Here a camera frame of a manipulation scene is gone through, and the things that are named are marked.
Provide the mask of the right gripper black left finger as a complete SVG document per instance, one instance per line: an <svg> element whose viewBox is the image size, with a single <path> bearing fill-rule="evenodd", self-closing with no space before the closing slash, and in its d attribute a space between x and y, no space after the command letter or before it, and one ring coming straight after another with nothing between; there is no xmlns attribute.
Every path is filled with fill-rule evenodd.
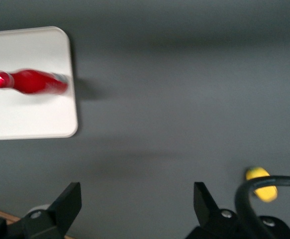
<svg viewBox="0 0 290 239"><path fill-rule="evenodd" d="M63 239L82 207L81 184L72 182L47 209L8 226L9 239Z"/></svg>

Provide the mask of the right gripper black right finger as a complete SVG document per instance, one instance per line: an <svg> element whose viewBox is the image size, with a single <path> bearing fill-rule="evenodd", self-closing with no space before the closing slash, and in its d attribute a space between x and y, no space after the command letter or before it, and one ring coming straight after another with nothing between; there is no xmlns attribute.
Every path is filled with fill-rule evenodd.
<svg viewBox="0 0 290 239"><path fill-rule="evenodd" d="M193 207L199 222L188 235L188 239L244 239L238 217L229 209L216 204L203 182L193 186Z"/></svg>

